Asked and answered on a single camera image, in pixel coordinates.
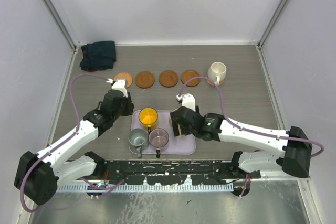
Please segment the lavender plastic tray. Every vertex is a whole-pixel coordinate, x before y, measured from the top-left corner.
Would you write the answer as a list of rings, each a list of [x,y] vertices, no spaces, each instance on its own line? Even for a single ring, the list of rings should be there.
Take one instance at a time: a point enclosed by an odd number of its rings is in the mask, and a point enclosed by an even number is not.
[[[131,131],[134,129],[144,129],[139,121],[139,113],[141,110],[137,110],[132,115]],[[173,128],[170,124],[170,113],[172,111],[158,110],[158,128],[164,129],[169,135],[169,142],[167,148],[161,153],[162,155],[191,155],[196,150],[196,139],[194,135],[182,135],[174,136]],[[155,155],[156,149],[151,145],[142,151],[142,154]]]

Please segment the woven rattan coaster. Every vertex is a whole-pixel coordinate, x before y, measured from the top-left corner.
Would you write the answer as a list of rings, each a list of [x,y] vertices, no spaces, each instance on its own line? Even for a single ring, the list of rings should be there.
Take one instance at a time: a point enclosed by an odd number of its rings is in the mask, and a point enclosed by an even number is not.
[[[129,88],[133,83],[132,75],[127,72],[121,72],[113,78],[114,81],[117,81],[118,79],[125,79],[127,83],[127,88]]]
[[[207,83],[209,84],[209,85],[211,85],[211,86],[214,86],[216,83],[215,82],[213,82],[211,79],[209,79],[208,77],[206,77],[206,81],[207,81]],[[222,85],[224,83],[224,81],[220,81],[219,82],[219,84],[218,84],[218,86],[219,85]]]

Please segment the yellow glass mug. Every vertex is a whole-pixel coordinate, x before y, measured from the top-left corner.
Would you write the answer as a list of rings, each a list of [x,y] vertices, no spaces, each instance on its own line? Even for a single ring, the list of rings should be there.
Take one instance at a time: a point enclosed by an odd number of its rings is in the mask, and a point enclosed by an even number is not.
[[[159,121],[158,112],[154,108],[144,108],[139,113],[139,121],[141,125],[148,131],[154,130]]]

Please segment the brown wooden saucer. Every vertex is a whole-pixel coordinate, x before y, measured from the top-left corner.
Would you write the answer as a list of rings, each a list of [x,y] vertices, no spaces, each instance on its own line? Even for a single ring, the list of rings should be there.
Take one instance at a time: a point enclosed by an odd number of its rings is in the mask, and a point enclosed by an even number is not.
[[[195,77],[199,77],[200,74],[199,72],[197,72],[196,70],[193,70],[193,69],[188,69],[188,70],[185,70],[182,74],[181,74],[181,82],[183,84],[185,84],[187,81],[189,81],[190,79],[192,78],[195,78]],[[196,78],[196,79],[193,79],[192,81],[190,81],[187,86],[188,87],[194,87],[194,86],[197,86],[199,83],[200,83],[200,79]]]
[[[178,83],[178,74],[173,70],[162,71],[159,75],[159,83],[166,88],[173,87]]]
[[[155,76],[152,72],[141,71],[137,74],[135,82],[139,88],[147,89],[154,85]]]

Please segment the purple glass mug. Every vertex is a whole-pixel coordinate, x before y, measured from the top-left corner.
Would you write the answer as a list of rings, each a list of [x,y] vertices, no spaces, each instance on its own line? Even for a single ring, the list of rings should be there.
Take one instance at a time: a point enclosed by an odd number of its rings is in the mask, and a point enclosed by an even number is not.
[[[149,134],[149,144],[155,149],[157,158],[167,149],[169,145],[169,134],[162,128],[157,128]]]

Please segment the white ceramic mug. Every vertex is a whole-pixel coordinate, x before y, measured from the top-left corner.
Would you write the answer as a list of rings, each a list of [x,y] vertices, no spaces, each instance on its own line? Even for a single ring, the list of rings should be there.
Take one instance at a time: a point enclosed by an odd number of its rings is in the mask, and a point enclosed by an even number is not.
[[[222,62],[214,62],[208,69],[207,77],[218,86],[223,83],[226,74],[226,65]]]

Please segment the beige ceramic mug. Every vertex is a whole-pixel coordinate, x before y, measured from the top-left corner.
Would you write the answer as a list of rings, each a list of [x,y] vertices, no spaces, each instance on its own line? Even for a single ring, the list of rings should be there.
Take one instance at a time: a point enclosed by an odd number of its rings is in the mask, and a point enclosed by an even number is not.
[[[172,121],[172,119],[169,119],[170,125],[173,128],[173,133],[177,132],[178,133],[178,137],[181,138],[182,137],[182,130],[179,124],[176,124]]]

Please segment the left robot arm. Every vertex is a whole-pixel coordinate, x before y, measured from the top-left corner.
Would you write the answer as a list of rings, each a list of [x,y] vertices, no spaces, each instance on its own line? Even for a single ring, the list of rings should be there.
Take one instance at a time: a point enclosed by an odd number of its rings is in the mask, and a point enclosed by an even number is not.
[[[20,191],[20,200],[28,197],[41,206],[59,187],[74,180],[86,176],[93,180],[101,179],[107,165],[98,154],[90,151],[77,160],[70,161],[69,158],[109,130],[120,116],[131,115],[133,109],[130,92],[109,90],[98,106],[61,139],[36,154],[24,153],[14,180],[14,186]]]

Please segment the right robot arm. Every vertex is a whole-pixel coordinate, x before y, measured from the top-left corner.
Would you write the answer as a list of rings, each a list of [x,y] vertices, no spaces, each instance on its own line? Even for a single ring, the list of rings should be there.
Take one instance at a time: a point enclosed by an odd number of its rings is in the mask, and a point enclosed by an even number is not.
[[[232,142],[256,148],[255,153],[236,151],[230,172],[241,179],[258,170],[279,170],[298,178],[309,176],[312,144],[304,131],[296,126],[290,130],[271,130],[225,119],[184,106],[170,113],[174,136],[194,135],[204,141]]]

